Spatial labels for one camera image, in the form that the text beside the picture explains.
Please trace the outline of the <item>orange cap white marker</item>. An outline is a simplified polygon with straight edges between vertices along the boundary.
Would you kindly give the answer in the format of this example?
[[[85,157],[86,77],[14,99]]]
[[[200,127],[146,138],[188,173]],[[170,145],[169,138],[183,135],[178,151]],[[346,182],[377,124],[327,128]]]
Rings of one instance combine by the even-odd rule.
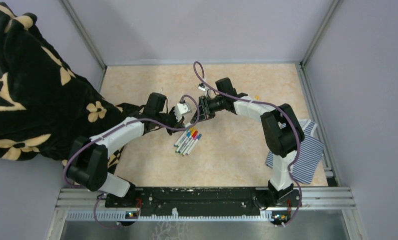
[[[186,134],[186,136],[181,140],[179,146],[176,149],[176,153],[178,153],[187,143],[187,141],[189,140],[189,138],[191,137],[191,135],[196,131],[195,128],[192,128],[188,131],[188,133]]]

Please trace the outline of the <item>black floral blanket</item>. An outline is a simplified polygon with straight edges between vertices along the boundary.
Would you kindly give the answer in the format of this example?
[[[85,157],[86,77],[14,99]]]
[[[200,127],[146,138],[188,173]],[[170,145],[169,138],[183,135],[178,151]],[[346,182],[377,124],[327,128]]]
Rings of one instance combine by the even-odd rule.
[[[0,159],[66,164],[76,138],[98,135],[139,106],[105,100],[40,33],[32,13],[0,2]]]

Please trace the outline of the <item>blue cap white marker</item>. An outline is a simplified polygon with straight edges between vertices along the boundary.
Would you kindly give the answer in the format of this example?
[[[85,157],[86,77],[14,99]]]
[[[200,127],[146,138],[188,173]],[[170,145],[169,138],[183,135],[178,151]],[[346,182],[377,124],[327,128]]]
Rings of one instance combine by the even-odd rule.
[[[201,133],[196,136],[195,140],[190,145],[190,147],[187,149],[187,151],[185,152],[184,156],[188,156],[190,154],[190,152],[192,151],[192,149],[195,146],[195,144],[198,142],[198,140],[200,140],[201,136],[202,136]]]

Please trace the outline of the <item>blue striped cloth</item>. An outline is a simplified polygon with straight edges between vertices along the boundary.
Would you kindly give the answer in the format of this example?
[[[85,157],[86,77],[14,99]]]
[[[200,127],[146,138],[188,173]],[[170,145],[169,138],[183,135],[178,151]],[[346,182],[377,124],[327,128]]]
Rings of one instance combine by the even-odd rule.
[[[304,140],[300,145],[298,160],[291,167],[295,180],[302,184],[311,184],[317,166],[323,157],[324,143],[314,137],[317,123],[310,119],[300,119]]]

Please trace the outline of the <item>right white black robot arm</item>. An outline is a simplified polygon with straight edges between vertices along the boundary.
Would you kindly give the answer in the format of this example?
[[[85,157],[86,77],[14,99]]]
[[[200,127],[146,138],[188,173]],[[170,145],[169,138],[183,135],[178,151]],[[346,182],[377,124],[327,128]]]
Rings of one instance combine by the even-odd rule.
[[[239,116],[248,117],[262,124],[263,133],[272,159],[272,177],[268,182],[268,192],[257,199],[267,206],[281,206],[293,193],[291,171],[297,156],[297,149],[304,140],[304,133],[292,107],[284,103],[272,107],[261,102],[254,103],[245,93],[237,93],[230,78],[216,81],[218,94],[208,94],[199,98],[199,112],[191,119],[207,121],[216,112],[226,110]]]

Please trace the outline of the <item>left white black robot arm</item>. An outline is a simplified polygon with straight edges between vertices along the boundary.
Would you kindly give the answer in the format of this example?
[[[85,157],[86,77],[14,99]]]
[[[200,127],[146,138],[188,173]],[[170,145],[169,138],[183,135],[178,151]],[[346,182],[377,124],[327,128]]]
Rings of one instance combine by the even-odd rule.
[[[92,192],[112,195],[125,207],[132,206],[137,199],[136,186],[110,173],[107,163],[114,152],[157,127],[170,133],[185,130],[183,120],[191,112],[190,105],[181,98],[171,111],[164,112],[166,101],[165,95],[153,92],[145,105],[135,106],[120,123],[97,135],[75,139],[64,167],[64,180],[73,180]]]

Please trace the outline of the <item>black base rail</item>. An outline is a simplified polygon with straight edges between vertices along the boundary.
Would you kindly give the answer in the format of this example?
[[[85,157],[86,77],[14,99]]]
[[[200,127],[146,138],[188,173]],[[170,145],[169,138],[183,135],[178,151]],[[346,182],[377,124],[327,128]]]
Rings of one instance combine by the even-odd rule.
[[[128,197],[109,194],[107,208],[133,208],[125,221],[265,221],[282,225],[301,205],[301,193],[267,187],[138,187]]]

